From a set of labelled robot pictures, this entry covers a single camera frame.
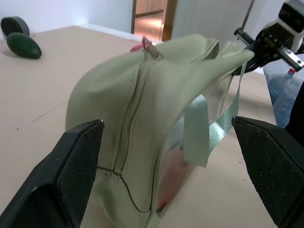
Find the grey tape roll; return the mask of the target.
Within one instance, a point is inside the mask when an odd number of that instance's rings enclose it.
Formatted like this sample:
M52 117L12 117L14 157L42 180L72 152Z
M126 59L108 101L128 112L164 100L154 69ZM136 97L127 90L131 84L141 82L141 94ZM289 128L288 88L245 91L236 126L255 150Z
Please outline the grey tape roll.
M30 30L28 25L20 17L4 17L1 19L0 27L4 39L7 39L7 36L14 32L30 36Z

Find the pink zipper pull tag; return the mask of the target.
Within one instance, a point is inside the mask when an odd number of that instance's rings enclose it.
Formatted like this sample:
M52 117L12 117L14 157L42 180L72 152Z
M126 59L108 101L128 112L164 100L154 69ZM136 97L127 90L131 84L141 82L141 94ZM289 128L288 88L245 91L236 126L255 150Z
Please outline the pink zipper pull tag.
M130 52L135 52L140 49L147 49L149 46L149 43L150 43L150 41L145 36L143 36L141 42L139 44L135 45L134 47L132 47L130 49Z

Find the black rounded shape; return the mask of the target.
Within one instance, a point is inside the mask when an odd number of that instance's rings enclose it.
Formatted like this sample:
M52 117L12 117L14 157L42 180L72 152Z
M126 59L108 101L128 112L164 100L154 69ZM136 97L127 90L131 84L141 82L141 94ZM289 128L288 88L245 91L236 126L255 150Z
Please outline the black rounded shape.
M304 81L295 99L285 130L304 147Z

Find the grey metal pole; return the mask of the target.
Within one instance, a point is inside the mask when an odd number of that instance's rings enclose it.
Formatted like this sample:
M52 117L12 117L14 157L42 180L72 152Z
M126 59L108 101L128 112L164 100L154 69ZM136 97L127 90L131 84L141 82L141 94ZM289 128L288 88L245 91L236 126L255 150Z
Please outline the grey metal pole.
M244 29L245 26L246 26L247 20L249 18L249 15L251 13L251 10L253 8L254 3L255 3L255 0L250 0L250 5L249 5L249 7L247 9L246 15L244 17L244 21L243 21L242 26L241 26L242 29Z

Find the blue translucent water jug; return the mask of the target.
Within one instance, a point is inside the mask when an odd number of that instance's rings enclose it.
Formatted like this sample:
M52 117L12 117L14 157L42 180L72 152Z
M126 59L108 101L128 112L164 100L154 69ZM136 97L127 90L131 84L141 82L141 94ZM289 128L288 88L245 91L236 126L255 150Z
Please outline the blue translucent water jug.
M284 128L289 123L291 110L304 82L304 69L294 72L294 69L284 62L276 61L263 67L263 71L276 124Z

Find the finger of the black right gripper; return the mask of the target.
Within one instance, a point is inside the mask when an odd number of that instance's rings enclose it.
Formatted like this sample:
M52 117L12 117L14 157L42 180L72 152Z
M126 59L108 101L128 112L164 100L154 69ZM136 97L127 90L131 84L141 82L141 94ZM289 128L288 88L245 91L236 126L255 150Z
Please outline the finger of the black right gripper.
M256 70L259 67L263 67L267 63L269 63L270 56L254 56L252 59L241 65L234 71L235 76L239 76L241 74L242 68L245 67L244 73L249 73Z
M261 42L259 40L254 41L253 43L249 44L245 49L252 51L255 56L261 55Z

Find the light green zip pouch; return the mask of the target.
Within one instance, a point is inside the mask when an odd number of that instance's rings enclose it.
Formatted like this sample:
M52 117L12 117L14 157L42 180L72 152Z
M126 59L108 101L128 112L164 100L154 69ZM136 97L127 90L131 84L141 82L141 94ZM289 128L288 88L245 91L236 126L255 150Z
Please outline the light green zip pouch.
M85 222L157 228L193 170L206 167L238 114L228 95L254 53L201 35L172 39L103 62L75 85L66 129L103 119Z

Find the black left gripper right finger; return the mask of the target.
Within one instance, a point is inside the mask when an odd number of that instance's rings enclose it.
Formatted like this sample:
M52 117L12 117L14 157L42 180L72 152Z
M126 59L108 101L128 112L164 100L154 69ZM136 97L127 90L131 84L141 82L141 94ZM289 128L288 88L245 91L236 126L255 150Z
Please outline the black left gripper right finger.
M284 128L234 116L249 177L278 228L304 228L304 147Z

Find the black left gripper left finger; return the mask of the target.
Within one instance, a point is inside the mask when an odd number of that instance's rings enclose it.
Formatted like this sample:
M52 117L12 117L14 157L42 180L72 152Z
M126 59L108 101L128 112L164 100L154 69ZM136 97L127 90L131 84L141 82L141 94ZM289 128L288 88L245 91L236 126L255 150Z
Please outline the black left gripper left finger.
M0 215L0 228L80 228L103 129L97 119L66 131Z

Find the wooden doorway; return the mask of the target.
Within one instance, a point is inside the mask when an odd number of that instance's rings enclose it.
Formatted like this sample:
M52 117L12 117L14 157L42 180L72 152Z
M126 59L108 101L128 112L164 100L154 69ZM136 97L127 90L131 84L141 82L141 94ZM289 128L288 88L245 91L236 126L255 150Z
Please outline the wooden doorway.
M131 33L151 40L172 37L178 0L133 0Z

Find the dark green avocado plush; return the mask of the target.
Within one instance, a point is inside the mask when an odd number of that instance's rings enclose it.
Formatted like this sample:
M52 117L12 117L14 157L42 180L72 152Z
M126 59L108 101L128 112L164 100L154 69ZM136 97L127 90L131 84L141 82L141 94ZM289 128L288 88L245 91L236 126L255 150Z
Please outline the dark green avocado plush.
M17 56L39 59L42 56L40 46L28 35L13 32L7 36L8 48Z

